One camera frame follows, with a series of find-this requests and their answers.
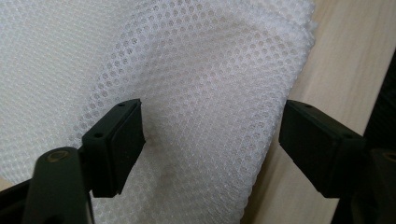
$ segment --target white mesh fabric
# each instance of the white mesh fabric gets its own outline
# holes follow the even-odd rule
[[[312,47],[312,4],[134,2],[1,5],[0,175],[21,182],[140,98],[147,143],[123,193],[93,200],[97,223],[237,223]]]

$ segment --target white fabric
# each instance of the white fabric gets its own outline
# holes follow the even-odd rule
[[[0,175],[140,98],[147,143],[97,223],[237,223],[313,36],[309,0],[3,1]]]

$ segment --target screw hole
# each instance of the screw hole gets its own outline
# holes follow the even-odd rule
[[[394,153],[394,152],[385,152],[382,155],[385,157],[385,159],[387,159],[389,161],[396,162],[396,153]]]
[[[352,134],[349,134],[349,133],[344,133],[343,136],[345,138],[353,138]]]
[[[47,218],[44,221],[44,224],[62,224],[62,223],[64,223],[64,216],[62,215],[55,215]]]
[[[101,137],[103,137],[103,134],[102,134],[102,133],[96,133],[96,134],[94,135],[94,137],[95,137],[95,138],[101,138]]]

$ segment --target wooden surface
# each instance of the wooden surface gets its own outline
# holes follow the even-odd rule
[[[396,46],[396,1],[314,2],[317,42],[289,98],[363,133]],[[316,192],[276,135],[242,223],[330,223],[336,205]]]

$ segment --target light wood panel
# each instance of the light wood panel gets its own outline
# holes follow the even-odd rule
[[[315,2],[317,42],[290,99],[314,105],[363,133],[396,46],[396,1]],[[338,201],[316,192],[277,138],[242,223],[330,223]]]

